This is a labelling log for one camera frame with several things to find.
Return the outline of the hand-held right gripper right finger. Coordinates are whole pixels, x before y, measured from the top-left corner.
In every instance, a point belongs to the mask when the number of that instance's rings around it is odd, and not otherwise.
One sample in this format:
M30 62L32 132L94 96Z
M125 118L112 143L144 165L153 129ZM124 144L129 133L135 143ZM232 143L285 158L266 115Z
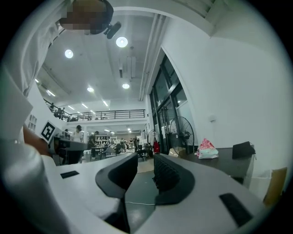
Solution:
M164 154L154 155L153 181L158 189L155 205L178 204L190 195L195 186L193 174Z

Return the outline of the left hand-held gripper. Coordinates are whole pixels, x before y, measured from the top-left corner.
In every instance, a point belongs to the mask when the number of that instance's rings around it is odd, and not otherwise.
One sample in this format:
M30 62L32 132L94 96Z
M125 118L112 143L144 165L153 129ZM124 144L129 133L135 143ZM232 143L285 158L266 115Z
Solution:
M87 150L87 144L65 138L65 132L47 121L40 133L41 138L48 144L49 153L68 158L68 152L78 152L80 156Z

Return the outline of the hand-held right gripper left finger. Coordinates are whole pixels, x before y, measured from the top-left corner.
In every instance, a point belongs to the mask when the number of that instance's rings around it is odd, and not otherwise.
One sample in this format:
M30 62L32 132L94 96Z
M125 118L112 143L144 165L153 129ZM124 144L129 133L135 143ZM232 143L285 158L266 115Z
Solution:
M138 154L135 152L101 169L95 176L95 182L106 196L124 198L137 174L137 167Z

